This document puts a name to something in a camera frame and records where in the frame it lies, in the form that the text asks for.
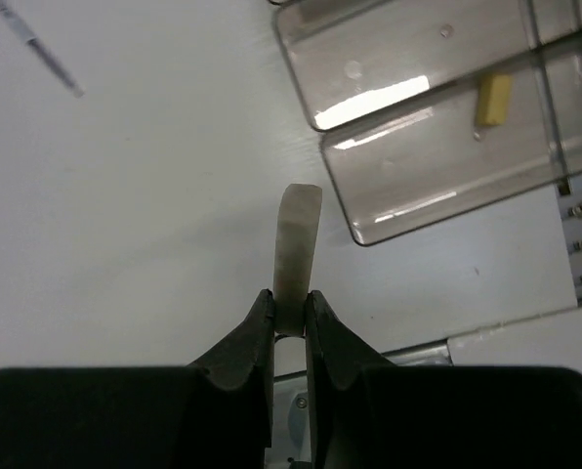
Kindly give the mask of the grey white eraser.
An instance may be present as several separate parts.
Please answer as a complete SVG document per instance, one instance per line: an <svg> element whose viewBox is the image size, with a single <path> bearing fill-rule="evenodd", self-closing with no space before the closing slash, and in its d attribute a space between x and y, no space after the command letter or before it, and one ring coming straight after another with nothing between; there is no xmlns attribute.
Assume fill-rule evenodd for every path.
<svg viewBox="0 0 582 469"><path fill-rule="evenodd" d="M321 187L306 184L289 185L280 201L272 283L274 328L279 334L304 333L321 204Z"/></svg>

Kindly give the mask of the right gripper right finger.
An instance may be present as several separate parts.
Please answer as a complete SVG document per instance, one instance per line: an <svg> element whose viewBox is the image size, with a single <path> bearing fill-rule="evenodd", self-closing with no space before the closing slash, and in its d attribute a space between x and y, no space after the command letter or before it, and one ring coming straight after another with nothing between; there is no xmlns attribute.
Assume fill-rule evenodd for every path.
<svg viewBox="0 0 582 469"><path fill-rule="evenodd" d="M341 359L354 335L319 291L305 303L309 335L329 337ZM352 467L582 468L582 373L563 367L400 366L379 387L381 431Z"/></svg>

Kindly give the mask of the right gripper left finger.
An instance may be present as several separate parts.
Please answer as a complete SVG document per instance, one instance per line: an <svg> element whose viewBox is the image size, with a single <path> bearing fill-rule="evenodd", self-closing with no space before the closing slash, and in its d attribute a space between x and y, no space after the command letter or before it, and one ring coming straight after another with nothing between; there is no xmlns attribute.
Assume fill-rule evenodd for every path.
<svg viewBox="0 0 582 469"><path fill-rule="evenodd" d="M261 468L271 444L273 314L180 366L0 369L0 468Z"/></svg>

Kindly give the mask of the tan eraser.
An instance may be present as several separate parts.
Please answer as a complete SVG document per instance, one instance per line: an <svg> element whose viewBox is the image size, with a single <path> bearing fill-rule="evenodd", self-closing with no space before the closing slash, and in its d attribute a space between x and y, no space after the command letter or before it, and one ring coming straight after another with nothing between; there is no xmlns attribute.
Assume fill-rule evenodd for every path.
<svg viewBox="0 0 582 469"><path fill-rule="evenodd" d="M512 84L510 74L486 74L481 79L475 119L477 127L500 126L506 122Z"/></svg>

